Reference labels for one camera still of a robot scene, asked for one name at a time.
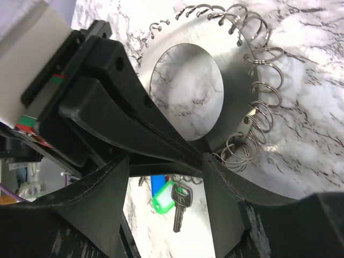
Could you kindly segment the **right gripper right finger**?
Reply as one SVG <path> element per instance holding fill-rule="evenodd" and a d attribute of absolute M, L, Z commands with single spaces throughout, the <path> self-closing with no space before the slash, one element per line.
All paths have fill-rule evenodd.
<path fill-rule="evenodd" d="M 284 197 L 210 154 L 203 180 L 216 257 L 343 257 L 343 193 Z"/>

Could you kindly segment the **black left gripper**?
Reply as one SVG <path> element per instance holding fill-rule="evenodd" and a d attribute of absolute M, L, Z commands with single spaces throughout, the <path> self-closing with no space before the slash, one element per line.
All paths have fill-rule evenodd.
<path fill-rule="evenodd" d="M 21 95 L 26 107 L 14 128 L 1 125 L 1 158 L 43 156 L 87 176 L 126 162 L 126 151 L 202 169 L 202 154 L 148 96 L 110 24 L 74 30 Z"/>

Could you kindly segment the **silver key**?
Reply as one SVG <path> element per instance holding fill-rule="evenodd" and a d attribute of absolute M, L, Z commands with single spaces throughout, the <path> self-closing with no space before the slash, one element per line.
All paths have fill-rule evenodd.
<path fill-rule="evenodd" d="M 175 217 L 173 231 L 180 232 L 185 209 L 192 204 L 192 190 L 182 184 L 175 183 L 171 191 L 171 198 L 175 203 Z"/>

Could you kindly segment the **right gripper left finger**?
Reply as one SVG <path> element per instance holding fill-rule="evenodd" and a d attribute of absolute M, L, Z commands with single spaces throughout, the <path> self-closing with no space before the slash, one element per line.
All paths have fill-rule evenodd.
<path fill-rule="evenodd" d="M 129 172 L 121 156 L 33 202 L 1 206 L 1 257 L 115 257 Z"/>

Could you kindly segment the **green key tag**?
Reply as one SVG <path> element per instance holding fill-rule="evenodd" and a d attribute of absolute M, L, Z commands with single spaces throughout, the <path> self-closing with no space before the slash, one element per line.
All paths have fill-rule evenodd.
<path fill-rule="evenodd" d="M 166 214 L 175 202 L 171 197 L 175 182 L 168 181 L 152 198 L 152 205 L 158 214 Z"/>

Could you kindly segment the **silver disc keyring holder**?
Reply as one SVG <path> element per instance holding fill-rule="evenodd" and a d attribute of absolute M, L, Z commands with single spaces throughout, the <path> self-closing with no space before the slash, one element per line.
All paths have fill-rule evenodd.
<path fill-rule="evenodd" d="M 150 24 L 136 60 L 149 101 L 200 152 L 243 171 L 266 143 L 284 82 L 268 23 L 246 4 L 189 5 Z"/>

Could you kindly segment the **blue key tag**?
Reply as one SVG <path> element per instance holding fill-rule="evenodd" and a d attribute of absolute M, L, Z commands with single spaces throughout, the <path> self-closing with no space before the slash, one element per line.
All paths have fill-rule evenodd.
<path fill-rule="evenodd" d="M 165 185 L 166 177 L 164 175 L 154 175 L 150 177 L 152 197 Z"/>

